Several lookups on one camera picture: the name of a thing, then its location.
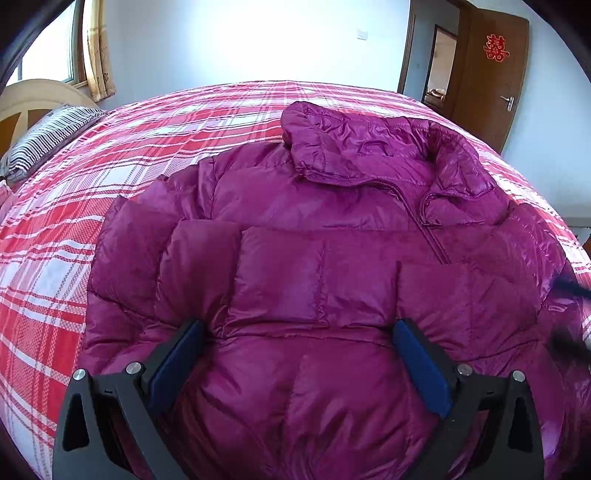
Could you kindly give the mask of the magenta puffer down jacket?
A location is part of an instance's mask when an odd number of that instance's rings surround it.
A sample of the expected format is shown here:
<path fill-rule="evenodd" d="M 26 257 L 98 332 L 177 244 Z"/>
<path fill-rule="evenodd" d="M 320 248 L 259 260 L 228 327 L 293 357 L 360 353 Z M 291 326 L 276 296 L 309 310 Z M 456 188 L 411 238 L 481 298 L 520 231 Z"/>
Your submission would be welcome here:
<path fill-rule="evenodd" d="M 546 345 L 574 275 L 546 221 L 436 122 L 297 102 L 281 127 L 113 201 L 81 367 L 121 371 L 199 320 L 211 341 L 162 419 L 191 476 L 398 479 L 438 422 L 391 342 L 406 317 L 478 373 L 524 372 L 559 478 L 590 373 Z"/>

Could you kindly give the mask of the red white plaid bedsheet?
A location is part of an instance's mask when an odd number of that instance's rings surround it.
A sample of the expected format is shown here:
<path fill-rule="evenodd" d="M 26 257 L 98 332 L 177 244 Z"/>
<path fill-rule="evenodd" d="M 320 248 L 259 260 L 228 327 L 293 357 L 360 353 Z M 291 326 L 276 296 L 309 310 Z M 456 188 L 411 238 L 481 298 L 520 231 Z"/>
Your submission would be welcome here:
<path fill-rule="evenodd" d="M 105 216 L 153 182 L 249 143 L 283 141 L 297 102 L 344 114 L 429 120 L 464 136 L 497 185 L 532 206 L 576 280 L 590 261 L 551 206 L 489 146 L 406 96 L 263 81 L 195 88 L 125 105 L 59 150 L 17 192 L 1 223 L 1 422 L 34 473 L 52 475 L 59 410 L 84 342 L 88 282 Z"/>

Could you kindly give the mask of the red double happiness decal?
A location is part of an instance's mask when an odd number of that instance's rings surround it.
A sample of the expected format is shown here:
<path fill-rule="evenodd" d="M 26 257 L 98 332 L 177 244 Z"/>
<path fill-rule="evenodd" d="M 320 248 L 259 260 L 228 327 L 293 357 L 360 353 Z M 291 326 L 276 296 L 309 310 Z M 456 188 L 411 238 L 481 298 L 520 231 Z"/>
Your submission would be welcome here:
<path fill-rule="evenodd" d="M 488 60 L 497 63 L 504 62 L 510 56 L 510 52 L 506 49 L 506 39 L 502 35 L 487 35 L 483 51 Z"/>

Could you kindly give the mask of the brown wooden door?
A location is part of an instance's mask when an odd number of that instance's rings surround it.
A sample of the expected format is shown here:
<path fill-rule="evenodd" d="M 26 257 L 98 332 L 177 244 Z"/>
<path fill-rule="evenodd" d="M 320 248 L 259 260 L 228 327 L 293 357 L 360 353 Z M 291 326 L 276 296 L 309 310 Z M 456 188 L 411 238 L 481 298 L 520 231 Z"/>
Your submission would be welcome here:
<path fill-rule="evenodd" d="M 488 60 L 486 36 L 502 35 L 510 56 L 502 63 Z M 446 97 L 448 118 L 500 153 L 519 104 L 529 50 L 529 21 L 508 13 L 464 5 L 454 65 Z M 515 98 L 506 110 L 501 96 Z"/>

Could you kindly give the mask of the black white striped pillow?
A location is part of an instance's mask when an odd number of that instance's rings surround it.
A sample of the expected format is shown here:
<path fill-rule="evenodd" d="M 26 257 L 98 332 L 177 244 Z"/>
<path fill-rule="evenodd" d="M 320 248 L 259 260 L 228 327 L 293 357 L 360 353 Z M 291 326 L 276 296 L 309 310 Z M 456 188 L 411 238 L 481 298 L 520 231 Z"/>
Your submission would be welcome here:
<path fill-rule="evenodd" d="M 54 154 L 105 117 L 97 107 L 62 105 L 35 123 L 1 158 L 1 179 L 17 188 Z"/>

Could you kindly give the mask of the beige wooden headboard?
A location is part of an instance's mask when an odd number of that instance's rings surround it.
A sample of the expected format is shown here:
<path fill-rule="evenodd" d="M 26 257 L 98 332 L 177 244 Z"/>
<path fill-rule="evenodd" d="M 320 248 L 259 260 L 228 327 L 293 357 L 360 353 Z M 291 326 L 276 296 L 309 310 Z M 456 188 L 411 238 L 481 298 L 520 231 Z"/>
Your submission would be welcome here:
<path fill-rule="evenodd" d="M 74 87 L 48 79 L 24 80 L 1 94 L 1 151 L 4 155 L 35 123 L 62 105 L 96 107 Z"/>

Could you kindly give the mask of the yellow window curtain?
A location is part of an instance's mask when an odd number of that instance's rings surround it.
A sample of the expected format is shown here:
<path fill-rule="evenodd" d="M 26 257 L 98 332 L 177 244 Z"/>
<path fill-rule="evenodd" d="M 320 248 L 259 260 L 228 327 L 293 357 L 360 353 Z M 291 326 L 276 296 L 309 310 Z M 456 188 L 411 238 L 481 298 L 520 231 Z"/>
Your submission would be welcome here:
<path fill-rule="evenodd" d="M 116 93 L 108 49 L 103 0 L 85 0 L 82 13 L 83 59 L 90 97 L 95 103 Z"/>

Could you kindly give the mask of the window with frame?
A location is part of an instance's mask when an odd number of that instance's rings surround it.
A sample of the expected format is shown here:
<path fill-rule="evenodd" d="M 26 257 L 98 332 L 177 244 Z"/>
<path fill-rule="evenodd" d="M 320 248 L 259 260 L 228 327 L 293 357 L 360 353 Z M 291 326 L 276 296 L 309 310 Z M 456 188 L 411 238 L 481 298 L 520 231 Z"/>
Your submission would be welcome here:
<path fill-rule="evenodd" d="M 7 84 L 30 79 L 84 83 L 83 10 L 83 1 L 72 1 L 32 43 L 11 71 Z"/>

